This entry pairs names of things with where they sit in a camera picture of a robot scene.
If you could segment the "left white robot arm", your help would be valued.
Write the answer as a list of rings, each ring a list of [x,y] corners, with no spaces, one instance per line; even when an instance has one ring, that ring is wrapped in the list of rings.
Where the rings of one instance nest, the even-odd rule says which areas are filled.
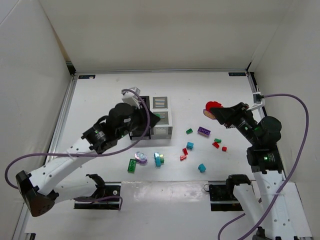
[[[44,166],[31,172],[20,171],[17,188],[33,217],[47,213],[55,204],[76,198],[99,199],[105,182],[96,173],[85,174],[80,180],[68,177],[88,161],[117,145],[118,140],[139,128],[152,128],[160,117],[148,108],[118,103],[108,115],[97,122],[68,148]]]

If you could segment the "purple round lotus lego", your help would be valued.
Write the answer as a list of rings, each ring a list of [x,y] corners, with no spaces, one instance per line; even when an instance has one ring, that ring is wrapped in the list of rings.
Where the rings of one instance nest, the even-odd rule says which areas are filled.
[[[134,157],[135,157],[135,160],[141,165],[145,165],[148,161],[148,157],[140,151],[137,151],[134,154]]]

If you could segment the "purple rectangular lego brick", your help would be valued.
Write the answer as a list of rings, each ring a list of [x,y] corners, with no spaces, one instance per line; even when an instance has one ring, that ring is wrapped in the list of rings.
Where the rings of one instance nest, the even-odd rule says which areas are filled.
[[[197,130],[197,133],[202,135],[202,136],[204,136],[204,137],[206,137],[206,138],[208,138],[210,136],[210,134],[211,134],[211,131],[200,126],[198,128],[198,130]]]

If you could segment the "purple butterfly lego tile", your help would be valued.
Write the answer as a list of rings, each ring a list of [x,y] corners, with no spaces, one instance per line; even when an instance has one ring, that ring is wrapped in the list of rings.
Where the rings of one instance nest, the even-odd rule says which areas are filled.
[[[211,120],[215,120],[215,119],[216,119],[216,117],[215,117],[210,111],[208,111],[208,110],[206,110],[206,109],[203,110],[203,114],[204,114],[206,117],[210,118]]]

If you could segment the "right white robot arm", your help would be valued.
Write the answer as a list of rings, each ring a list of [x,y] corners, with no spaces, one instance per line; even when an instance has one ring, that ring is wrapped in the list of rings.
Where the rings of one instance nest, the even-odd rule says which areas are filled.
[[[256,199],[252,184],[244,174],[229,175],[226,186],[239,201],[252,224],[254,240],[296,240],[298,235],[289,216],[282,185],[283,166],[277,142],[281,138],[281,122],[265,116],[254,119],[251,108],[240,102],[232,107],[209,107],[209,112],[226,128],[236,128],[251,144],[246,151],[261,200]]]

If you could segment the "cyan long lego brick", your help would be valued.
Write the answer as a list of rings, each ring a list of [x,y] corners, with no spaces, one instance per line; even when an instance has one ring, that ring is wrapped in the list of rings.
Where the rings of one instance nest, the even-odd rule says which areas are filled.
[[[161,166],[161,159],[160,159],[160,154],[158,152],[154,153],[154,160],[155,160],[155,166],[160,167]]]

